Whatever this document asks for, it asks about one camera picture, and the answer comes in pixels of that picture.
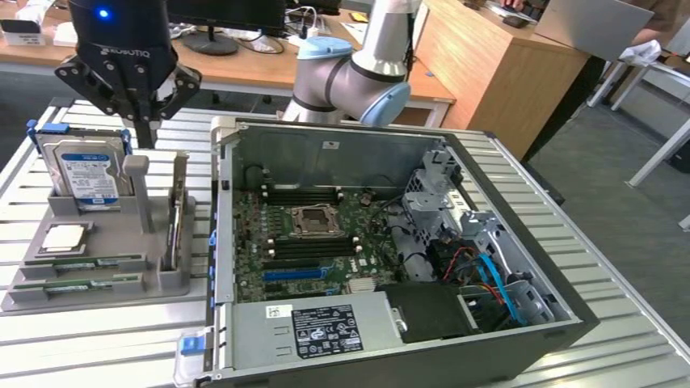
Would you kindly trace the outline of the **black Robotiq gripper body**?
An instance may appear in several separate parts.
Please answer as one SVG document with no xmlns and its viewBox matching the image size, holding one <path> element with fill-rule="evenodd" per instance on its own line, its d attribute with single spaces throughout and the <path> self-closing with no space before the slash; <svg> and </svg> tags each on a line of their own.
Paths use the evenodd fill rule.
<svg viewBox="0 0 690 388">
<path fill-rule="evenodd" d="M 156 92 L 176 68 L 164 1 L 70 1 L 76 55 L 113 88 Z"/>
</svg>

